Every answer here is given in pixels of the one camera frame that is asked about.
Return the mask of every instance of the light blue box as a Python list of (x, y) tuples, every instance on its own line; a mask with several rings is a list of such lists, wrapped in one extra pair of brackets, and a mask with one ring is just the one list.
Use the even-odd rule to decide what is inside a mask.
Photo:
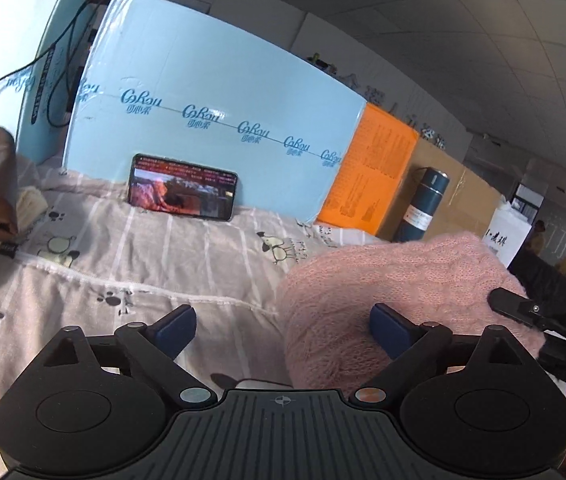
[(165, 0), (112, 0), (64, 164), (126, 181), (137, 153), (234, 171), (236, 203), (311, 221), (365, 105), (329, 75)]
[[(0, 78), (36, 59), (51, 46), (76, 15), (85, 0), (0, 0)], [(76, 22), (72, 51), (79, 44), (92, 9), (86, 7)], [(16, 151), (36, 163), (59, 149), (60, 128), (47, 120), (47, 104), (52, 86), (66, 64), (69, 33), (39, 62), (0, 82), (0, 126), (16, 141)], [(83, 41), (72, 63), (72, 82), (77, 61), (84, 54)], [(67, 92), (63, 82), (50, 102), (50, 118), (63, 123)]]

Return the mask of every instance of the orange paper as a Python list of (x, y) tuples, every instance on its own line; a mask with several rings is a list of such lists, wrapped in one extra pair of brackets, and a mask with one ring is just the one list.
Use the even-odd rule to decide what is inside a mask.
[(375, 235), (418, 138), (407, 124), (366, 105), (319, 221)]

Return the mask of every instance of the thermos lid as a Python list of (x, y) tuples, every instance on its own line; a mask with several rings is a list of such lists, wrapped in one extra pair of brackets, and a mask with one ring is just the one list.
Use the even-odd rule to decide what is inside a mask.
[(429, 187), (431, 190), (444, 194), (450, 179), (442, 171), (435, 170), (434, 168), (426, 168), (425, 174), (421, 179), (423, 186)]

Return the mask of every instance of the pink knitted sleeve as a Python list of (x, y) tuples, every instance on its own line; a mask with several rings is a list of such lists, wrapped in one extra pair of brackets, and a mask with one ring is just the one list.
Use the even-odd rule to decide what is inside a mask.
[(489, 308), (487, 295), (499, 286), (524, 295), (470, 233), (321, 254), (295, 267), (277, 291), (292, 383), (348, 395), (387, 366), (368, 327), (370, 308), (381, 302), (413, 323), (437, 321), (454, 333), (478, 335), (488, 324), (502, 324), (537, 356), (543, 334)]

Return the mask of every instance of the phone screen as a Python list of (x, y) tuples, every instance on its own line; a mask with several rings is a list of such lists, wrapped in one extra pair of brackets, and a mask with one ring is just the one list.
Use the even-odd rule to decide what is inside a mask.
[(137, 155), (127, 201), (150, 211), (229, 220), (237, 180), (236, 173)]

